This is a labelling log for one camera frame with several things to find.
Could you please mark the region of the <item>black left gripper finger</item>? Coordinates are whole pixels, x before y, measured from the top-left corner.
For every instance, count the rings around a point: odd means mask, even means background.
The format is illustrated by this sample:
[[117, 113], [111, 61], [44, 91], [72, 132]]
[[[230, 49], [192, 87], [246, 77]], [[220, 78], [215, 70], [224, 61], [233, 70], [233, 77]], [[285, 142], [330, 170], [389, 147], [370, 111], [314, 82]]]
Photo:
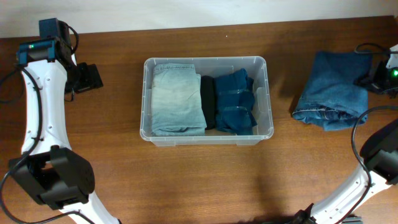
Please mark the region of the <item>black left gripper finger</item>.
[[91, 89], [103, 87], [102, 79], [95, 64], [88, 65], [88, 74], [88, 83]]
[[83, 93], [93, 88], [93, 75], [90, 66], [83, 62], [77, 65], [79, 71], [79, 79], [74, 85], [74, 91]]

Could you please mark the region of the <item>dark blue jeans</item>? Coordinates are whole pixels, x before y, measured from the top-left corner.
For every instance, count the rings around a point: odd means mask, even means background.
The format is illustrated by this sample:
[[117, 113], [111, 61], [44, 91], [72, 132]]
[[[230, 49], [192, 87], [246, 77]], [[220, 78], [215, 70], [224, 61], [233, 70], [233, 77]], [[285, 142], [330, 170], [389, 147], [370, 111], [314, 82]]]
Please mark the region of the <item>dark blue jeans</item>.
[[370, 55], [318, 52], [293, 119], [325, 131], [365, 123], [367, 117], [359, 117], [368, 109], [368, 91], [354, 82], [368, 74], [371, 65]]

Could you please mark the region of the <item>light blue jeans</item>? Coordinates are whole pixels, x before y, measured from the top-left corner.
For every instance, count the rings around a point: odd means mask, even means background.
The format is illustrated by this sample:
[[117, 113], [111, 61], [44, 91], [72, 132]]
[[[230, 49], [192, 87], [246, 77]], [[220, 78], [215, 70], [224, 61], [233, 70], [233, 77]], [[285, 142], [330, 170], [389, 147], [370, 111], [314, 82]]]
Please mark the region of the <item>light blue jeans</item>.
[[164, 63], [153, 69], [151, 113], [154, 136], [202, 136], [201, 75], [193, 64]]

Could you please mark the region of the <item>black taped garment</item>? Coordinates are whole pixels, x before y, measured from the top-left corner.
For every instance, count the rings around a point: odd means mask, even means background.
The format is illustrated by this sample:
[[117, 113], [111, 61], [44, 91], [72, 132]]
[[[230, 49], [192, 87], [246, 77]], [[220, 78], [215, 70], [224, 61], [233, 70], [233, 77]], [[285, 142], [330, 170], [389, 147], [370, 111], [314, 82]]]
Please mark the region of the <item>black taped garment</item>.
[[216, 126], [216, 96], [214, 89], [214, 78], [201, 77], [200, 85], [201, 108], [206, 121], [206, 130], [214, 129]]

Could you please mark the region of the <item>blue taped shirt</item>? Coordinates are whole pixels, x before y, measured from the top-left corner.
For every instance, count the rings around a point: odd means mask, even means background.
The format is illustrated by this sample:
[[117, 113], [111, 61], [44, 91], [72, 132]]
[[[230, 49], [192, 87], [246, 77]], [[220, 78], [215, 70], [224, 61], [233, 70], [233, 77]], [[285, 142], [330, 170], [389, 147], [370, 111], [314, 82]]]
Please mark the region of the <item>blue taped shirt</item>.
[[250, 136], [257, 125], [252, 114], [254, 80], [245, 69], [215, 78], [216, 129], [238, 136]]

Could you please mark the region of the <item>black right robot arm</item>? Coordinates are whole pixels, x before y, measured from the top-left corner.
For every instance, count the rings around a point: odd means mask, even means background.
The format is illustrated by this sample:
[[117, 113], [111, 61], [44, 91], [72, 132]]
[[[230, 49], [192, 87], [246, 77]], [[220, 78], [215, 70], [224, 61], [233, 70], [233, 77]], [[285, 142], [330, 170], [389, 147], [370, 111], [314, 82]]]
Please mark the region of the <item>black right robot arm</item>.
[[374, 133], [357, 150], [355, 135], [368, 114], [396, 106], [368, 107], [368, 92], [355, 84], [372, 65], [372, 52], [318, 52], [292, 116], [325, 131], [351, 128], [354, 172], [327, 198], [295, 214], [294, 223], [343, 223], [365, 201], [397, 185], [397, 121]]

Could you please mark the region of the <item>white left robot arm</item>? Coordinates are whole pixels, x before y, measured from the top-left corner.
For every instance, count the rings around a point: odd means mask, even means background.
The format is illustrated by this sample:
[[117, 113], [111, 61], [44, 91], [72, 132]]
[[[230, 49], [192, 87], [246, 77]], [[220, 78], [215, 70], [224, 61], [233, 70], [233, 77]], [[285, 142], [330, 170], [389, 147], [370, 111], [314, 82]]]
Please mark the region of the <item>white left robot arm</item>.
[[27, 127], [21, 157], [9, 161], [9, 175], [35, 203], [75, 223], [119, 223], [95, 193], [91, 164], [68, 140], [64, 91], [68, 72], [77, 69], [70, 45], [59, 37], [26, 42], [17, 59], [27, 93]]

